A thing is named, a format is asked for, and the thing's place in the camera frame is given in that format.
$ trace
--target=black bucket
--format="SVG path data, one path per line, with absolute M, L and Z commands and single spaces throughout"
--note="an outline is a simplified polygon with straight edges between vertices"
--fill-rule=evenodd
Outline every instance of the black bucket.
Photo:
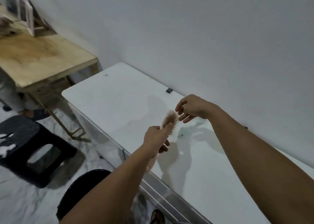
M 78 177 L 65 192 L 61 199 L 57 218 L 59 221 L 97 184 L 110 175 L 111 172 L 105 169 L 94 169 Z

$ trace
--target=white tabletop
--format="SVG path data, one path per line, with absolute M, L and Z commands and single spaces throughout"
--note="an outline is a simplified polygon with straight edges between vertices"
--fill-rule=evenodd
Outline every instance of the white tabletop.
M 147 128 L 161 125 L 182 95 L 124 63 L 63 91 L 62 95 L 101 131 L 133 153 Z M 269 223 L 227 159 L 211 124 L 178 123 L 152 172 L 214 224 Z M 312 178 L 314 170 L 286 155 Z

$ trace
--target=forearm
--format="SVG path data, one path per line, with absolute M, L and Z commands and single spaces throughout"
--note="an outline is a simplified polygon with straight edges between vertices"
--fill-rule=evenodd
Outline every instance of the forearm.
M 216 105 L 208 119 L 242 184 L 272 223 L 313 221 L 314 181 Z
M 123 223 L 151 157 L 151 152 L 143 146 L 137 149 L 86 194 L 60 223 Z

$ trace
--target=person's right arm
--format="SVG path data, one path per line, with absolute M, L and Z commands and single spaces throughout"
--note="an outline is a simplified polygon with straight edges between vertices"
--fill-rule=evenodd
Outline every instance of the person's right arm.
M 179 120 L 208 119 L 243 186 L 271 223 L 314 223 L 314 180 L 217 105 L 193 94 Z

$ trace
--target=gray pants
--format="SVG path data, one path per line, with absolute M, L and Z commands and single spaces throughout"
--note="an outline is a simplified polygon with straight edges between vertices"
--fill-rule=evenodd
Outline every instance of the gray pants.
M 0 69 L 0 99 L 14 111 L 20 112 L 25 109 L 14 81 L 2 69 Z

